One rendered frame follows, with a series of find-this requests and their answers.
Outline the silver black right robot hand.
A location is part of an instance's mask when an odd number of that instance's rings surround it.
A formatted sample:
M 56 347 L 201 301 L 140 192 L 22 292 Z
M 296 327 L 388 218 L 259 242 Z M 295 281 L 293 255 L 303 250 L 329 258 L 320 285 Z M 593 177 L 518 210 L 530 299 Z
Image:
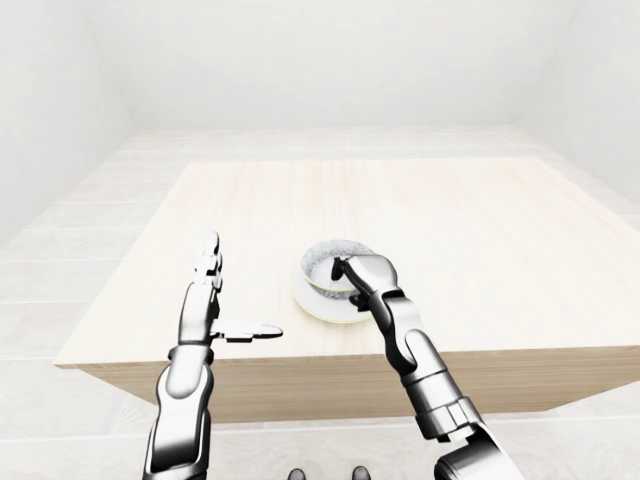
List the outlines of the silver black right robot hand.
M 405 337 L 421 327 L 418 310 L 397 285 L 398 276 L 392 263 L 381 255 L 335 257 L 331 279 L 345 276 L 355 287 L 349 301 L 359 312 L 370 312 L 384 337 L 385 353 L 391 366 L 406 375 L 417 368 Z

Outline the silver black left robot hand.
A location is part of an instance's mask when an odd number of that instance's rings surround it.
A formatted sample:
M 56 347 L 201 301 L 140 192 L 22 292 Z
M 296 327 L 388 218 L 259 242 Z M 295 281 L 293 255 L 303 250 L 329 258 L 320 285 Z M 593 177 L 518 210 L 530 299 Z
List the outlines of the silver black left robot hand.
M 251 343 L 254 339 L 275 339 L 283 330 L 275 325 L 219 319 L 218 294 L 222 290 L 223 257 L 219 234 L 209 233 L 198 254 L 179 321 L 178 344 L 210 345 L 214 339 L 228 343 Z

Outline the grey speckled patterned bowl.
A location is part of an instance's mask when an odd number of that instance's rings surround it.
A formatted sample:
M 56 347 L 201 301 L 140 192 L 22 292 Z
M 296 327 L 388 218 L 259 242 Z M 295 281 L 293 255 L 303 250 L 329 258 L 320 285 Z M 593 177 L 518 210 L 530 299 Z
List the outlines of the grey speckled patterned bowl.
M 311 246 L 302 256 L 300 267 L 307 283 L 320 295 L 333 300 L 348 299 L 356 288 L 346 276 L 332 279 L 336 257 L 349 258 L 354 255 L 369 255 L 374 251 L 366 245 L 347 239 L 321 241 Z

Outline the white round plate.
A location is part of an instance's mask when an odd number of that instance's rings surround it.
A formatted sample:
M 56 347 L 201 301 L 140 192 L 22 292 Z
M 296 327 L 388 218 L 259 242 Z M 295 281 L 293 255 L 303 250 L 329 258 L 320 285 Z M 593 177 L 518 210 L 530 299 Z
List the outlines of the white round plate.
M 357 323 L 372 319 L 369 311 L 360 312 L 349 297 L 329 298 L 317 292 L 305 279 L 302 270 L 295 267 L 291 276 L 295 301 L 310 315 L 331 323 Z

